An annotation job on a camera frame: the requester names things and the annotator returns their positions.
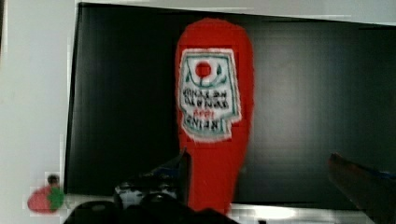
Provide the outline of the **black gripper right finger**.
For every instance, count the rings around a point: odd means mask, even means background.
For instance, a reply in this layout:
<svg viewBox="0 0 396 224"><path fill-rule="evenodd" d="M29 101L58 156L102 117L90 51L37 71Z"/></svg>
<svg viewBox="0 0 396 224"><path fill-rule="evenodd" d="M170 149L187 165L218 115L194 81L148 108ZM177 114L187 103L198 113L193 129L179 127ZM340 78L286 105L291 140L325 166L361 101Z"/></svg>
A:
<svg viewBox="0 0 396 224"><path fill-rule="evenodd" d="M349 161L328 159L330 181L375 224L395 224L395 175Z"/></svg>

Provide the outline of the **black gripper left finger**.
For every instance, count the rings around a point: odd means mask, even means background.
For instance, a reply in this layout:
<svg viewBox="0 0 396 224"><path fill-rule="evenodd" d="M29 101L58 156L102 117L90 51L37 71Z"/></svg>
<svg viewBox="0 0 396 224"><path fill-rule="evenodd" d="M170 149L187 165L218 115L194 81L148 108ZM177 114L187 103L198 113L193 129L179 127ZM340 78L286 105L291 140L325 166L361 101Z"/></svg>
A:
<svg viewBox="0 0 396 224"><path fill-rule="evenodd" d="M184 204L188 203L191 180L191 156L185 148L151 171L132 175L115 188L113 199L120 209L141 204L153 193L163 193Z"/></svg>

